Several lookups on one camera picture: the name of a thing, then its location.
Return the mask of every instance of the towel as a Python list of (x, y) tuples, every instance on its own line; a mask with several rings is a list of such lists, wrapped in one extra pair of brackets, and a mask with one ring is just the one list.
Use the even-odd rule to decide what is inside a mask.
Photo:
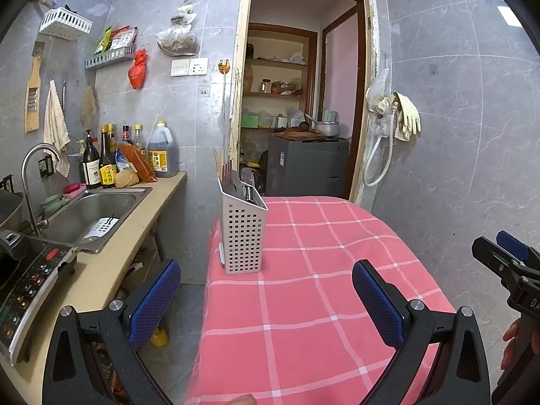
[(47, 105), (45, 106), (43, 141), (52, 144), (61, 152), (60, 161), (56, 161), (56, 157), (53, 156), (52, 163), (55, 169), (66, 178), (69, 173), (67, 150), (70, 141), (67, 128), (66, 122), (64, 121), (64, 112), (60, 106), (60, 99), (56, 92), (56, 84), (51, 79), (49, 95), (47, 96)]
[(400, 113), (394, 136), (398, 140), (409, 141), (412, 134), (416, 134), (417, 130), (421, 131), (418, 109), (407, 96), (397, 91), (394, 91), (391, 103), (394, 103), (395, 100), (400, 102)]

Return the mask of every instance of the human hand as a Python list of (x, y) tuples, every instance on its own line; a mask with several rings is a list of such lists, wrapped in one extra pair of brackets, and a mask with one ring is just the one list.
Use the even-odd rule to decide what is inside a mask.
[(239, 398), (233, 399), (230, 402), (227, 402), (226, 405), (257, 405), (257, 401), (250, 394), (245, 394)]
[[(521, 323), (521, 318), (518, 318), (512, 323), (508, 330), (503, 335), (503, 341), (509, 343), (504, 349), (503, 360), (501, 362), (501, 370), (506, 370), (514, 359), (514, 346), (517, 334), (519, 332), (519, 324)], [(531, 338), (531, 347), (535, 355), (540, 354), (540, 328), (536, 329)]]

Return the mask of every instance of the kitchen sink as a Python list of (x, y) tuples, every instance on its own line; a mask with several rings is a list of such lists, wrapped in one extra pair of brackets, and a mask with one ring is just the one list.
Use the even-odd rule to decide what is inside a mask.
[[(151, 190), (150, 187), (87, 190), (49, 218), (42, 236), (97, 254)], [(118, 222), (101, 237), (86, 237), (101, 218), (116, 218)]]

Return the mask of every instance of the faucet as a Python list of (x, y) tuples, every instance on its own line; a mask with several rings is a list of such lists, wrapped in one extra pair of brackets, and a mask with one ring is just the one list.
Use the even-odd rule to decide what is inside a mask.
[(55, 154), (56, 161), (60, 161), (61, 154), (58, 149), (52, 146), (52, 144), (40, 143), (28, 151), (28, 154), (26, 154), (26, 157), (24, 157), (23, 169), (22, 169), (23, 189), (24, 189), (24, 195), (26, 196), (26, 205), (28, 205), (28, 211), (30, 212), (30, 221), (32, 222), (32, 228), (34, 230), (34, 235), (36, 236), (41, 236), (41, 227), (43, 225), (38, 225), (37, 220), (36, 220), (36, 215), (33, 212), (32, 201), (30, 199), (30, 191), (28, 189), (28, 179), (26, 178), (26, 170), (28, 168), (28, 162), (30, 158), (32, 157), (32, 155), (34, 155), (37, 151), (43, 151), (43, 150), (52, 152), (53, 154)]

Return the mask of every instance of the blue gripper pad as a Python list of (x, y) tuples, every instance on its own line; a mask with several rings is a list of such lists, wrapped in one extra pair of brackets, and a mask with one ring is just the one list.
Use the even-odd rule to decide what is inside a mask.
[(403, 318), (361, 262), (354, 264), (353, 286), (384, 344), (398, 350), (405, 342)]
[(179, 286), (180, 265), (171, 261), (131, 317), (128, 341), (133, 349), (149, 342)]
[(526, 262), (529, 258), (529, 248), (523, 242), (514, 238), (511, 234), (505, 231), (497, 233), (497, 245), (508, 251), (517, 260)]

